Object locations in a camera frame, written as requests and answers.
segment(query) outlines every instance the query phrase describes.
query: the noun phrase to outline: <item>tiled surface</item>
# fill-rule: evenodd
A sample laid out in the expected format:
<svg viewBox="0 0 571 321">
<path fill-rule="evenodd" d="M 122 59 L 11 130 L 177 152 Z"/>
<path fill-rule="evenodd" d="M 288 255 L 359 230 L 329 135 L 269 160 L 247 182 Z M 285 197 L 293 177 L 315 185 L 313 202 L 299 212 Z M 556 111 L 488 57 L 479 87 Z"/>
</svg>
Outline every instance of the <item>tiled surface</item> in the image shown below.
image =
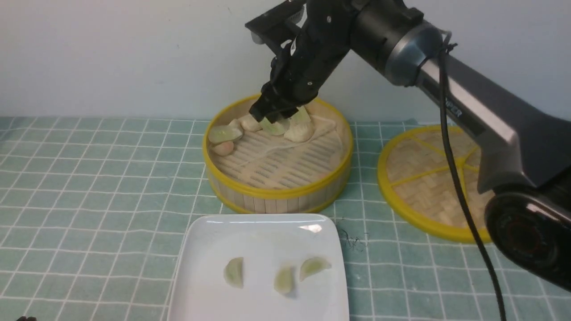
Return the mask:
<svg viewBox="0 0 571 321">
<path fill-rule="evenodd" d="M 204 179 L 207 122 L 0 118 L 0 319 L 166 320 L 184 232 L 231 213 Z M 375 182 L 383 143 L 415 122 L 359 123 L 341 233 L 351 321 L 497 320 L 474 246 L 403 222 Z M 488 246 L 510 320 L 571 319 L 571 294 Z"/>
</svg>

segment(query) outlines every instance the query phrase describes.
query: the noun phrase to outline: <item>white wall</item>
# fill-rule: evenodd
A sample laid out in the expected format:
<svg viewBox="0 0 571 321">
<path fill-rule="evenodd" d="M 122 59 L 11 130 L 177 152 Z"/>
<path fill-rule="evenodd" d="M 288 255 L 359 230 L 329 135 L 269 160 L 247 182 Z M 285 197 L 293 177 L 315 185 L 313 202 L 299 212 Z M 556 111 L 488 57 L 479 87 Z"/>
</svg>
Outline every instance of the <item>white wall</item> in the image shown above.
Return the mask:
<svg viewBox="0 0 571 321">
<path fill-rule="evenodd" d="M 2 0 L 0 114 L 210 118 L 269 77 L 244 24 L 281 0 Z M 571 118 L 571 2 L 408 0 L 453 30 L 455 56 L 540 109 Z M 356 55 L 321 91 L 351 120 L 437 110 Z"/>
</svg>

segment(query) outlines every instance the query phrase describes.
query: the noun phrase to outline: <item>bamboo steamer lid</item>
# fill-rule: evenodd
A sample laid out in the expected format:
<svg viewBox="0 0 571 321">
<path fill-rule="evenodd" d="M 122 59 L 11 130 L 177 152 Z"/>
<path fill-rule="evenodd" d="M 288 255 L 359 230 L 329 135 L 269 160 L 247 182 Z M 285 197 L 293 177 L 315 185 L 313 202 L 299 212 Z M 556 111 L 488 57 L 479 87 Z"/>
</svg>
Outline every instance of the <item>bamboo steamer lid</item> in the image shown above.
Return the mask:
<svg viewBox="0 0 571 321">
<path fill-rule="evenodd" d="M 448 131 L 472 218 L 489 243 L 484 209 L 493 192 L 477 192 L 480 148 L 459 127 Z M 474 242 L 446 162 L 440 125 L 408 130 L 389 141 L 377 174 L 385 199 L 410 224 L 447 240 Z"/>
</svg>

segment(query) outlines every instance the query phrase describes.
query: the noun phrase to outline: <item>white plate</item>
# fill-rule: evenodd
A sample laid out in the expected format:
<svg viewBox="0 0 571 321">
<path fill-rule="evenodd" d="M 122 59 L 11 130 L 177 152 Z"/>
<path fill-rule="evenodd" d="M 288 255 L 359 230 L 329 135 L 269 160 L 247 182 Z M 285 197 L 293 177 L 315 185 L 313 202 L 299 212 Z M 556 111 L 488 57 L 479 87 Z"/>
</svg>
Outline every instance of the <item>white plate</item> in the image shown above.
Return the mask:
<svg viewBox="0 0 571 321">
<path fill-rule="evenodd" d="M 223 271 L 244 258 L 244 288 Z M 331 268 L 299 282 L 299 268 L 320 256 Z M 284 264 L 295 266 L 292 297 L 274 291 Z M 168 321 L 348 321 L 345 266 L 337 228 L 318 214 L 211 215 L 190 227 L 171 295 Z"/>
</svg>

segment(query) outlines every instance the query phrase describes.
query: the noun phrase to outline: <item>robotic arm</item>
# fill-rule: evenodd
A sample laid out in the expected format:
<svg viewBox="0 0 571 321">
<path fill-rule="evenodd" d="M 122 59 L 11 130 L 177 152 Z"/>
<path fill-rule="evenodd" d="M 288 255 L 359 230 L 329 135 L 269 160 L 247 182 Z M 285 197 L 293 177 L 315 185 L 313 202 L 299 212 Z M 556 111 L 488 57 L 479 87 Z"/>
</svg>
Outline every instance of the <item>robotic arm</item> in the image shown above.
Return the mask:
<svg viewBox="0 0 571 321">
<path fill-rule="evenodd" d="M 402 0 L 286 0 L 246 27 L 276 55 L 250 109 L 258 121 L 291 117 L 350 50 L 393 85 L 441 102 L 443 32 Z M 571 123 L 444 59 L 447 114 L 481 147 L 478 191 L 496 194 L 485 213 L 492 240 L 515 263 L 571 291 Z"/>
</svg>

